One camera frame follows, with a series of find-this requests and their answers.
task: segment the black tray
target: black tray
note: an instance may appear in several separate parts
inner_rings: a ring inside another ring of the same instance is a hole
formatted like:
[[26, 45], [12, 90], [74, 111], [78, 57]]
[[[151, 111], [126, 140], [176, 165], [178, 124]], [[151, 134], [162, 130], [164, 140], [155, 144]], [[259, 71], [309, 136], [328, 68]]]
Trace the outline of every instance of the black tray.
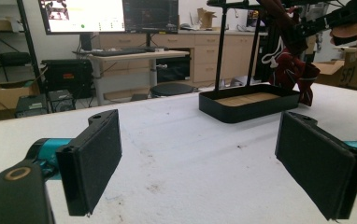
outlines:
[[[277, 98], [247, 103], [243, 105], [227, 105], [219, 100], [232, 97], [247, 97], [253, 94], [273, 94]], [[248, 119], [281, 112], [298, 107], [299, 92], [285, 90], [267, 84], [237, 87], [219, 91], [204, 91], [199, 93], [199, 109], [211, 117], [225, 123], [238, 123]]]

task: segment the black monitor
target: black monitor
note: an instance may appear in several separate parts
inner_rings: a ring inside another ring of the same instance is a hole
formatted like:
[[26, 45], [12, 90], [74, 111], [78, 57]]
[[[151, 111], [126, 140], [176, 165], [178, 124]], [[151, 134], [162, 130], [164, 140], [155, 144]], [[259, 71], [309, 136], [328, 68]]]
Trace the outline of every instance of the black monitor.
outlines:
[[122, 0], [127, 33], [177, 34], [179, 0]]
[[92, 49], [93, 33], [125, 32], [122, 0], [38, 0], [38, 3], [46, 34], [81, 35], [83, 49]]

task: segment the stool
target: stool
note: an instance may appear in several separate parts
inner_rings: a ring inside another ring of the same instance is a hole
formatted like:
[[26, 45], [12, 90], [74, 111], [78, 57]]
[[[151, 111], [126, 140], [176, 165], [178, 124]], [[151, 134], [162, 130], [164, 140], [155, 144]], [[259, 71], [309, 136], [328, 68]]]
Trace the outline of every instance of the stool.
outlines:
[[150, 88], [150, 95], [152, 98], [181, 95], [192, 92], [194, 92], [194, 87], [181, 83], [166, 83]]

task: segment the desk leg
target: desk leg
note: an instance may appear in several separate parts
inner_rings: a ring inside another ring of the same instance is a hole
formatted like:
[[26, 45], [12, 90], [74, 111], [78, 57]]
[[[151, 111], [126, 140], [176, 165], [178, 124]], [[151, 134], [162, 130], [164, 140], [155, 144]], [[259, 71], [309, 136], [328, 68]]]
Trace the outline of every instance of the desk leg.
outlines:
[[96, 99], [97, 99], [97, 104], [98, 105], [103, 105], [104, 104], [104, 94], [103, 90], [101, 87], [101, 74], [100, 74], [100, 65], [99, 62], [96, 60], [91, 60], [92, 64], [92, 75], [93, 75], [93, 84], [94, 87], [96, 88]]
[[154, 87], [157, 84], [156, 59], [150, 60], [150, 86]]

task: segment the desk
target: desk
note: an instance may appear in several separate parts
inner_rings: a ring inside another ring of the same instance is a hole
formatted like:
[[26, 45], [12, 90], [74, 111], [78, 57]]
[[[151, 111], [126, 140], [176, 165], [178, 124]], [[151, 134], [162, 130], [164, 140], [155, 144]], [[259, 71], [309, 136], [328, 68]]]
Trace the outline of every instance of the desk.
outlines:
[[102, 63], [119, 63], [127, 61], [136, 61], [136, 60], [150, 60], [150, 86], [155, 86], [157, 84], [157, 74], [156, 74], [156, 60], [162, 58], [176, 58], [184, 57], [188, 52], [185, 51], [176, 51], [169, 50], [163, 52], [147, 52], [139, 54], [129, 54], [129, 55], [120, 55], [114, 57], [95, 57], [89, 56], [93, 67], [93, 83], [96, 88], [96, 98], [98, 105], [105, 105], [104, 93], [113, 91], [111, 86], [113, 85], [127, 85], [130, 82], [133, 82], [130, 78], [124, 80], [124, 82], [116, 83], [118, 80], [114, 77], [103, 77], [101, 64]]
[[[357, 140], [357, 91], [314, 84], [293, 112], [341, 140]], [[275, 157], [280, 114], [237, 124], [198, 109], [197, 93], [0, 122], [0, 172], [39, 138], [76, 137], [87, 118], [117, 108], [122, 159], [90, 218], [70, 217], [61, 181], [48, 181], [57, 223], [327, 222]], [[357, 224], [357, 199], [350, 220]]]

